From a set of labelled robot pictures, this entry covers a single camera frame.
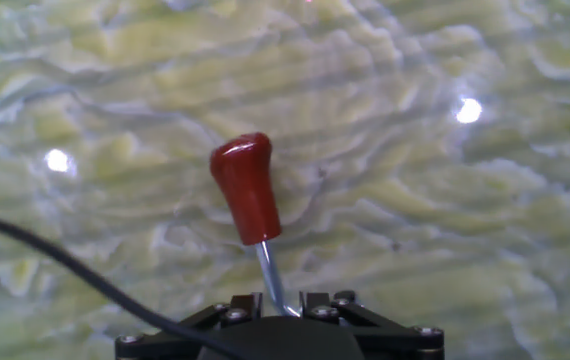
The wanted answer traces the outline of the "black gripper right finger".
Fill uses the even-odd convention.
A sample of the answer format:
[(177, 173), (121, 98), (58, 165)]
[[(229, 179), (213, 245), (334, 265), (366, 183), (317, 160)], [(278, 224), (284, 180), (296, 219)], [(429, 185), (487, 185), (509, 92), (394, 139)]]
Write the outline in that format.
[(438, 327), (404, 326), (356, 302), (356, 293), (300, 292), (301, 315), (343, 327), (358, 343), (366, 360), (444, 360), (444, 331)]

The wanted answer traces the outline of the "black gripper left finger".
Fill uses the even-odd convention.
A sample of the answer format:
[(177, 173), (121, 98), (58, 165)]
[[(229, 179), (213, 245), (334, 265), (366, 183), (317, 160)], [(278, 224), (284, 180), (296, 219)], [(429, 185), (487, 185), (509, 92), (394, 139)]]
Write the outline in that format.
[[(216, 303), (181, 320), (179, 325), (200, 332), (260, 319), (263, 294), (234, 295), (229, 303)], [(114, 342), (116, 360), (196, 360), (202, 345), (160, 331), (153, 335), (119, 336)]]

